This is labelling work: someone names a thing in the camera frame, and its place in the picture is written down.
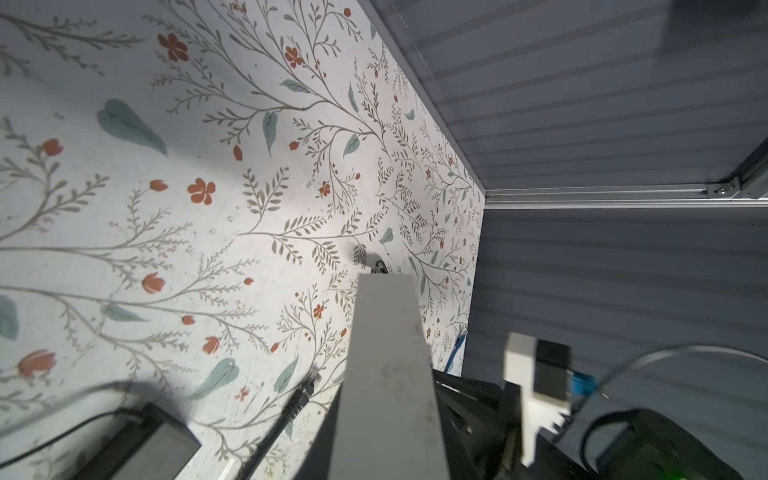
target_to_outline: gray cable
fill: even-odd
[[[659,350],[644,353],[643,355],[633,358],[628,362],[622,363],[615,369],[608,372],[600,380],[600,383],[598,383],[598,387],[595,389],[594,393],[589,396],[585,396],[574,406],[574,408],[571,410],[571,414],[565,419],[565,423],[560,428],[558,434],[552,439],[552,445],[559,442],[563,436],[565,436],[565,433],[568,431],[571,425],[573,425],[574,418],[576,418],[576,415],[578,415],[578,413],[584,408],[584,405],[587,404],[589,399],[594,396],[595,393],[603,391],[609,383],[616,379],[616,377],[628,370],[639,369],[640,367],[646,366],[649,363],[657,362],[671,356],[684,355],[687,353],[727,353],[730,355],[745,356],[749,359],[755,359],[768,363],[768,358],[762,355],[725,345],[704,345],[698,343],[688,343],[684,345],[667,346]]]

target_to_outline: red flower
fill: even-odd
[[[64,147],[58,144],[58,139],[52,138],[43,142],[43,151],[49,156],[53,157],[61,153]]]
[[[206,343],[203,345],[203,351],[208,355],[219,349],[219,339],[215,336],[209,336],[205,340]]]
[[[323,182],[323,186],[320,187],[319,191],[324,197],[328,197],[328,194],[331,193],[331,184]]]
[[[169,34],[168,39],[163,35],[157,36],[157,41],[160,42],[161,47],[168,49],[168,58],[171,61],[177,61],[177,60],[184,60],[187,61],[190,58],[187,56],[187,51],[189,48],[187,46],[180,42],[178,38],[176,38],[176,35]]]
[[[155,294],[160,290],[162,290],[164,285],[165,285],[165,280],[158,278],[157,272],[150,273],[144,278],[144,280],[141,281],[141,286],[150,295]]]
[[[204,203],[210,205],[214,201],[210,195],[216,191],[216,184],[208,182],[208,185],[206,185],[202,178],[198,178],[194,181],[194,184],[187,187],[187,191],[193,194],[192,203],[198,204],[205,200]]]
[[[296,68],[297,65],[304,63],[304,60],[299,56],[299,52],[292,47],[286,47],[286,60],[290,63],[291,68]]]
[[[35,350],[19,361],[18,374],[33,379],[35,372],[47,373],[56,365],[55,356],[47,350]]]
[[[149,183],[149,188],[151,188],[152,190],[154,190],[156,192],[161,192],[161,191],[165,190],[166,188],[168,188],[168,186],[162,180],[152,180]]]
[[[250,393],[250,389],[243,387],[242,389],[240,389],[240,393],[235,395],[235,400],[240,400],[241,402],[245,402],[245,398],[248,396],[249,393]]]

